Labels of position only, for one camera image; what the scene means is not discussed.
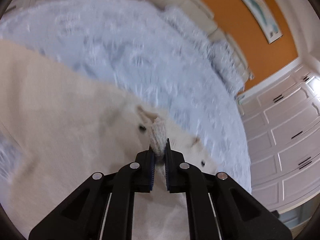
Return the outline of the blue butterfly bed cover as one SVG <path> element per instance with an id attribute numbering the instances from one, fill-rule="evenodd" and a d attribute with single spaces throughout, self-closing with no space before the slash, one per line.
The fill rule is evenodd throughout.
<path id="1" fill-rule="evenodd" d="M 236 100 L 163 10 L 145 0 L 51 0 L 4 16 L 1 38 L 167 110 L 201 139 L 219 171 L 251 191 Z"/>

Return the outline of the framed wall picture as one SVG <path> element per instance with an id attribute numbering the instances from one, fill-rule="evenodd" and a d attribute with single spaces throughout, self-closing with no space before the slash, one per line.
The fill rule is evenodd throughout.
<path id="1" fill-rule="evenodd" d="M 265 0 L 242 0 L 258 22 L 269 44 L 280 37 L 282 32 Z"/>

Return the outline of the cream padded headboard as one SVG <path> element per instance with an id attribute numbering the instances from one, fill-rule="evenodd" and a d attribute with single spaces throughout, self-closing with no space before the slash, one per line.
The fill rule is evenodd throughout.
<path id="1" fill-rule="evenodd" d="M 236 68 L 244 82 L 253 80 L 254 75 L 240 46 L 231 34 L 221 29 L 214 21 L 214 13 L 202 0 L 149 0 L 160 9 L 174 5 L 179 7 L 200 29 L 202 29 L 211 42 L 227 40 L 234 50 L 233 59 Z"/>

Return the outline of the white panelled wardrobe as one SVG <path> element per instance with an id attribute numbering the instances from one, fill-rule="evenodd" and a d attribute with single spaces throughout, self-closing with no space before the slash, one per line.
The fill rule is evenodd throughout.
<path id="1" fill-rule="evenodd" d="M 270 211 L 319 193 L 319 76 L 304 64 L 239 98 L 251 159 L 252 194 Z"/>

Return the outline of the blue patterned pillow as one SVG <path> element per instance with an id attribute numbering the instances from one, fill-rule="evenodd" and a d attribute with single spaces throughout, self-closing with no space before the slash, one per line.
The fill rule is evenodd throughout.
<path id="1" fill-rule="evenodd" d="M 222 36 L 211 40 L 182 9 L 173 5 L 165 7 L 161 18 L 209 61 L 231 98 L 244 91 L 251 73 L 244 53 L 231 35 L 217 29 Z"/>

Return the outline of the cream knitted cardigan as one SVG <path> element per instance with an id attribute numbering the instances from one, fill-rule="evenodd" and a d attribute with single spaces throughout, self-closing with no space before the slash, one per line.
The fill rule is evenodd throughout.
<path id="1" fill-rule="evenodd" d="M 161 108 L 114 85 L 76 74 L 64 64 L 1 41 L 1 132 L 19 150 L 1 151 L 4 209 L 23 236 L 94 172 L 110 174 L 149 147 L 139 126 L 166 123 L 171 148 L 214 174 L 217 164 L 200 138 Z"/>

